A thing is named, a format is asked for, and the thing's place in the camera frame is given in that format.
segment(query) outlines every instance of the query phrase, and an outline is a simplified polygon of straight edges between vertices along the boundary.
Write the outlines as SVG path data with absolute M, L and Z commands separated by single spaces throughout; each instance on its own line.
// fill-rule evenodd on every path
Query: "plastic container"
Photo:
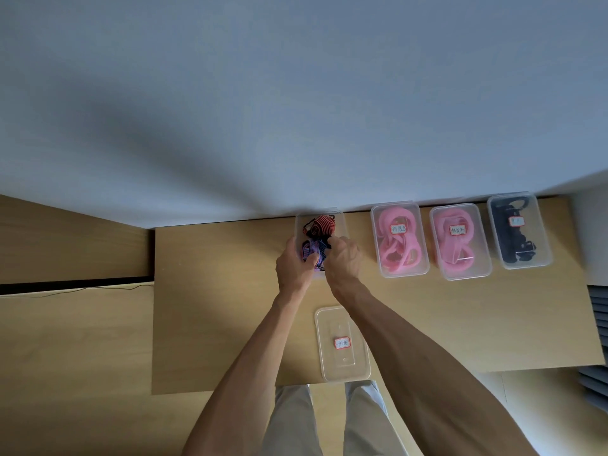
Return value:
M 553 255 L 536 196 L 530 192 L 494 195 L 488 199 L 488 213 L 504 268 L 551 264 Z
M 342 306 L 324 307 L 314 315 L 321 374 L 328 383 L 361 381 L 371 376 L 367 343 Z
M 473 203 L 430 211 L 437 264 L 446 280 L 488 276 L 492 260 L 479 208 Z
M 414 202 L 376 205 L 371 209 L 376 256 L 385 278 L 420 276 L 429 271 L 420 207 Z
M 331 235 L 348 237 L 344 213 L 336 209 L 300 213 L 295 217 L 295 250 L 302 260 L 309 254 L 319 253 L 315 276 L 325 277 L 325 250 L 330 248 L 327 239 Z

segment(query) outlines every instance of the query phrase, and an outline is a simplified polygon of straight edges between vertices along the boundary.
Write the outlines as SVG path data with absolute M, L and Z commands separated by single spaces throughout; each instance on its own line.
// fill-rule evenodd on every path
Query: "pants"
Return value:
M 376 381 L 345 383 L 344 456 L 407 456 Z M 307 385 L 278 387 L 262 456 L 323 456 Z

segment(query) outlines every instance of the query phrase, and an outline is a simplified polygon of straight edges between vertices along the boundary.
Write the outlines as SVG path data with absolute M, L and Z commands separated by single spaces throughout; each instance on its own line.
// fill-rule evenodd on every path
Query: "container with pink strap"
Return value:
M 437 206 L 430 211 L 430 224 L 437 265 L 447 280 L 490 275 L 492 260 L 477 206 Z
M 420 207 L 414 202 L 376 205 L 371 209 L 376 255 L 386 278 L 419 276 L 429 271 Z

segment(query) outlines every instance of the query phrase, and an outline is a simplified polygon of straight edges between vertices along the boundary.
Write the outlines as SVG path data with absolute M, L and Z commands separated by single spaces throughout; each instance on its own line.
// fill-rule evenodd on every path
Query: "person's left arm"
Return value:
M 262 446 L 287 336 L 313 279 L 318 256 L 304 263 L 287 240 L 277 259 L 278 295 L 204 407 L 182 456 L 254 455 Z

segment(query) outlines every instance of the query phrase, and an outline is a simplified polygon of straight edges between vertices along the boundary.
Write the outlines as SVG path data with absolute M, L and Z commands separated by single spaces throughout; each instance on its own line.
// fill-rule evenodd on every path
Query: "sticker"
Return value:
M 523 216 L 511 216 L 509 218 L 509 225 L 511 227 L 522 227 L 526 225 L 526 221 L 524 220 Z
M 334 345 L 336 346 L 336 349 L 340 350 L 340 349 L 346 349 L 348 347 L 350 347 L 350 338 L 347 337 L 339 337 L 338 339 L 334 339 Z
M 466 225 L 450 225 L 450 235 L 464 235 L 466 234 Z
M 390 227 L 390 232 L 393 235 L 399 235 L 400 233 L 406 233 L 406 224 L 394 224 Z

